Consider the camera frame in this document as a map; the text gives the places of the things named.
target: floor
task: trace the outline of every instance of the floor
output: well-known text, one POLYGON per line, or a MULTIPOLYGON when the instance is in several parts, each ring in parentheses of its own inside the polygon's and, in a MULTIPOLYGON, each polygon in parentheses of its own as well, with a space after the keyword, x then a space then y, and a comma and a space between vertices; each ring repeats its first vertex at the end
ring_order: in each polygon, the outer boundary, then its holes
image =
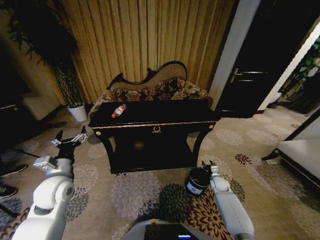
MULTIPOLYGON (((277 106, 249 119, 221 119, 202 142, 198 163, 213 160, 219 166, 250 216, 257 240, 320 239, 320 202, 280 164, 261 161, 305 120, 303 115, 277 106)), ((75 122, 66 109, 53 123, 60 121, 67 125, 51 128, 18 147, 39 156, 55 156, 58 149, 50 140, 60 129, 70 138, 88 124, 75 122)), ((137 220, 152 217, 190 224, 220 240, 232 239, 211 190, 198 198, 186 193, 184 181, 190 169, 110 174, 104 146, 87 130, 90 137, 75 150, 76 191, 66 211, 64 240, 118 240, 137 220)), ((190 144, 195 136, 188 138, 190 144)), ((1 239, 7 239, 14 223, 26 217, 33 191, 45 176, 32 167, 35 158, 31 156, 8 150, 2 158, 8 164, 30 165, 5 178, 19 192, 1 204, 21 213, 14 220, 0 212, 1 239)))

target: gold curtain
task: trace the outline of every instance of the gold curtain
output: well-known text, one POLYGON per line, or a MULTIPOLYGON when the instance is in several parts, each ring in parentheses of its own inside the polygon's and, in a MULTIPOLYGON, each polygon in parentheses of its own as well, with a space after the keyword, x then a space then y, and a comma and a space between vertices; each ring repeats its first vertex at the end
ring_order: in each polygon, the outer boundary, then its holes
POLYGON ((95 102, 119 73, 140 82, 147 68, 177 60, 206 88, 234 0, 64 0, 79 46, 83 101, 95 102))

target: black door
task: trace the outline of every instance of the black door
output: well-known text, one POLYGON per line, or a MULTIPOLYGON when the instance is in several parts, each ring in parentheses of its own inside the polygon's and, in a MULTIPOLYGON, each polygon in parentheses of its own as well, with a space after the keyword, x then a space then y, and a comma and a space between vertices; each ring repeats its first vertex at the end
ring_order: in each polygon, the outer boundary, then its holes
POLYGON ((222 117, 256 113, 319 15, 319 0, 261 0, 217 104, 222 117))

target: potted plant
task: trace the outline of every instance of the potted plant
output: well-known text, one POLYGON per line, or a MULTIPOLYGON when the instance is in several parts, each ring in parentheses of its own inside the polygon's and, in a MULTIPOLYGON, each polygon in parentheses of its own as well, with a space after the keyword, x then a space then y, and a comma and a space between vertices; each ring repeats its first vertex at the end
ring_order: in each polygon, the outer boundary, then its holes
POLYGON ((67 16, 60 0, 0 0, 0 9, 10 14, 9 28, 19 48, 28 45, 27 55, 38 54, 43 64, 54 70, 57 85, 67 108, 81 122, 87 119, 76 80, 72 54, 77 50, 75 38, 63 25, 67 16))

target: white wall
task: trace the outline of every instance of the white wall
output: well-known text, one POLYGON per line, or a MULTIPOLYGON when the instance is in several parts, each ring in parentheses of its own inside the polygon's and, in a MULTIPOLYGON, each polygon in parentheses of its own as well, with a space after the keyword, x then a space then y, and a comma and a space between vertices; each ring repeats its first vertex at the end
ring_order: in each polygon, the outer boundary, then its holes
POLYGON ((299 139, 320 139, 320 117, 314 120, 294 138, 294 140, 299 139))
POLYGON ((228 81, 230 72, 246 38, 260 0, 240 0, 227 36, 222 55, 216 69, 209 94, 213 96, 214 110, 228 81))
POLYGON ((265 110, 267 105, 270 103, 271 99, 274 97, 274 95, 279 91, 281 86, 285 83, 285 81, 288 79, 288 77, 291 75, 291 73, 295 70, 297 65, 300 63, 302 58, 306 55, 308 50, 311 48, 311 46, 314 44, 314 42, 317 40, 317 38, 320 36, 320 22, 315 26, 314 30, 310 33, 309 37, 305 40, 302 47, 299 49, 297 54, 294 56, 288 67, 284 70, 283 74, 280 76, 279 80, 276 82, 276 84, 271 89, 268 96, 266 96, 265 100, 261 104, 261 106, 258 108, 258 110, 265 110))

